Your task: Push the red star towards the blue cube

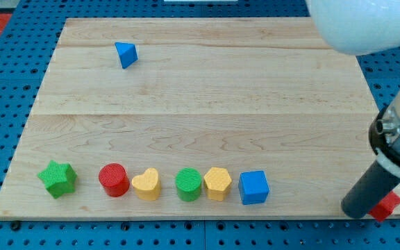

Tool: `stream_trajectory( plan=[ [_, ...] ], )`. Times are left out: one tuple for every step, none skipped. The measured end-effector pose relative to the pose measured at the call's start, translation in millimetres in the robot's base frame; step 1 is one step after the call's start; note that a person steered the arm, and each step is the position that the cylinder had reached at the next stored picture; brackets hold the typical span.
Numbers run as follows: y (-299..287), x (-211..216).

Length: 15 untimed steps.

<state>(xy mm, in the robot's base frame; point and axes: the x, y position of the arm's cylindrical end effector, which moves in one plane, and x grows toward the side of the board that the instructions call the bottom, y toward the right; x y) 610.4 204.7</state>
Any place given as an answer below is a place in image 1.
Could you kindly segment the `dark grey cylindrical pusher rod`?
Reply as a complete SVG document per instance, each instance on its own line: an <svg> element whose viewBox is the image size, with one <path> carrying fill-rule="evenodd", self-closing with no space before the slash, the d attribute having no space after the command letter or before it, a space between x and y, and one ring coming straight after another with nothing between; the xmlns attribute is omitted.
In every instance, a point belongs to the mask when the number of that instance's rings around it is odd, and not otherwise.
<svg viewBox="0 0 400 250"><path fill-rule="evenodd" d="M361 219L398 184L400 178L375 160L342 199L341 209L346 216Z"/></svg>

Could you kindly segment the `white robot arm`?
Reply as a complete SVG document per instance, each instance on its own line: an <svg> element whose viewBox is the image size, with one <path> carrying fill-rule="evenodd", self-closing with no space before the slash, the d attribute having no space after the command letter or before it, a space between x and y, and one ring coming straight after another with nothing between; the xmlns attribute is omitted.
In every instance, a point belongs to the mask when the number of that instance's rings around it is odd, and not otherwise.
<svg viewBox="0 0 400 250"><path fill-rule="evenodd" d="M327 45L348 55L400 46L400 1L318 0L306 3ZM345 215L360 219L400 184L400 90L369 127L376 159L342 199Z"/></svg>

